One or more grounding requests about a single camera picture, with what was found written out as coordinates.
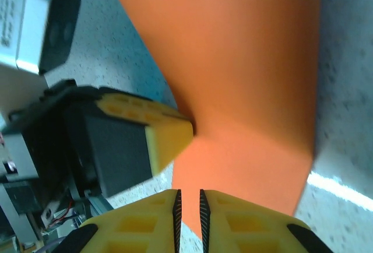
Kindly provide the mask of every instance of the gray speckled surface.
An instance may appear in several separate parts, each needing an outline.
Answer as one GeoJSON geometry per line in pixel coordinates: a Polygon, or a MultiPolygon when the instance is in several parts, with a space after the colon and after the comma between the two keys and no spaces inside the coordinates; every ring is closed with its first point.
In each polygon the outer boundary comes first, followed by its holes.
{"type": "MultiPolygon", "coordinates": [[[[296,217],[337,252],[373,248],[373,0],[322,0],[316,160],[296,217]]],[[[49,84],[75,78],[174,105],[117,0],[82,0],[68,63],[49,84]]],[[[110,199],[115,207],[171,186],[172,166],[110,199]]],[[[182,252],[202,252],[183,225],[182,252]]]]}

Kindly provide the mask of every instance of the battery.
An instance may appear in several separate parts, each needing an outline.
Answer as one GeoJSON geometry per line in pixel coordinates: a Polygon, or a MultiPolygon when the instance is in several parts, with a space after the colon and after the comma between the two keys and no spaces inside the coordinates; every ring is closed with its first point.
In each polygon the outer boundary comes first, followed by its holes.
{"type": "Polygon", "coordinates": [[[80,0],[0,0],[0,68],[38,75],[68,59],[80,0]]]}

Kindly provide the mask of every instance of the speckled floor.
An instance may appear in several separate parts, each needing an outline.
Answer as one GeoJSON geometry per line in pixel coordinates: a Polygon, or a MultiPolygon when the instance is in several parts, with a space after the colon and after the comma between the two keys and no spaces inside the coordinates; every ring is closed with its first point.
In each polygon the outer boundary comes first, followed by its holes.
{"type": "MultiPolygon", "coordinates": [[[[82,0],[71,57],[47,76],[174,105],[118,0],[82,0]]],[[[373,0],[322,0],[316,160],[296,216],[334,252],[373,247],[373,0]]],[[[110,199],[119,207],[171,186],[173,168],[110,199]]],[[[202,252],[185,226],[182,252],[202,252]]]]}

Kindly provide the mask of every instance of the orange paper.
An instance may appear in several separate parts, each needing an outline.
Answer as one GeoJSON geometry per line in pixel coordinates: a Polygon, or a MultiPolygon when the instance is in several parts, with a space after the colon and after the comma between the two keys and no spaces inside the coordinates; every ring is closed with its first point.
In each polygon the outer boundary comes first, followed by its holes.
{"type": "Polygon", "coordinates": [[[292,214],[312,164],[320,0],[120,0],[195,122],[175,160],[183,220],[199,189],[292,214]]]}

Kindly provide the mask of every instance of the orange sheet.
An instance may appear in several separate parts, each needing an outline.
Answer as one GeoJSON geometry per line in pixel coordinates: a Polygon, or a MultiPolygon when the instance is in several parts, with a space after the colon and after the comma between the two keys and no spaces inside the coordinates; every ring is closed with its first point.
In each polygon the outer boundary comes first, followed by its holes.
{"type": "Polygon", "coordinates": [[[312,164],[320,0],[120,0],[196,136],[175,160],[183,220],[199,189],[292,214],[312,164]]]}

